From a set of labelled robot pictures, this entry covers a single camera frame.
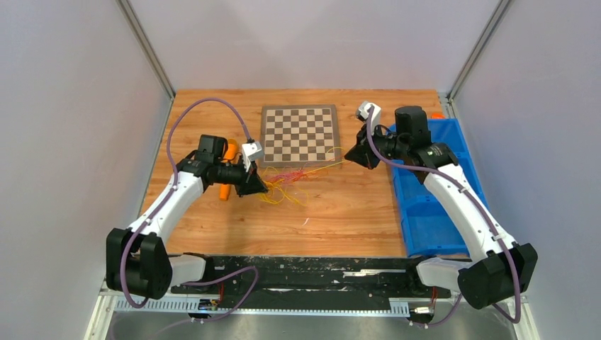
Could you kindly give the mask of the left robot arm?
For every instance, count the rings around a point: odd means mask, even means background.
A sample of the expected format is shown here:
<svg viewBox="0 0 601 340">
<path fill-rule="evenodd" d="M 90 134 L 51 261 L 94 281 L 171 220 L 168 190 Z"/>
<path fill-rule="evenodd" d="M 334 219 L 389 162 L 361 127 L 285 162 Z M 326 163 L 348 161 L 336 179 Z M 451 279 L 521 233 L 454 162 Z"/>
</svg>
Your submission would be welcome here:
<svg viewBox="0 0 601 340">
<path fill-rule="evenodd" d="M 106 238 L 106 285 L 129 296 L 159 300 L 176 285 L 190 283 L 199 293 L 209 293 L 217 283 L 207 268 L 208 257 L 184 253 L 170 255 L 165 243 L 184 213 L 213 184 L 231 185 L 238 196 L 268 191 L 257 172 L 256 160 L 264 154 L 258 141 L 240 147 L 240 158 L 225 160 L 228 141 L 201 135 L 198 148 L 175 165 L 158 198 L 127 228 L 112 229 Z"/>
</svg>

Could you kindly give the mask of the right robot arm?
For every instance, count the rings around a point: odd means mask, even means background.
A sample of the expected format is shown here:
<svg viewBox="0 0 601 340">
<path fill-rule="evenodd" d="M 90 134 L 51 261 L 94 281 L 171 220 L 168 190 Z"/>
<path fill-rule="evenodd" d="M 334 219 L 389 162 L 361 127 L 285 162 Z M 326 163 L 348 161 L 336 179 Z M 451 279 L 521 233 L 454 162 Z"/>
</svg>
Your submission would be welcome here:
<svg viewBox="0 0 601 340">
<path fill-rule="evenodd" d="M 443 142 L 433 142 L 427 114 L 419 106 L 395 110 L 395 129 L 380 124 L 381 108 L 365 101 L 356 111 L 363 125 L 344 158 L 373 169 L 380 162 L 408 170 L 438 201 L 461 235 L 471 260 L 424 259 L 409 271 L 405 286 L 424 295 L 432 286 L 460 293 L 476 309 L 520 300 L 532 279 L 538 254 L 520 244 L 492 216 L 472 189 L 459 159 Z"/>
</svg>

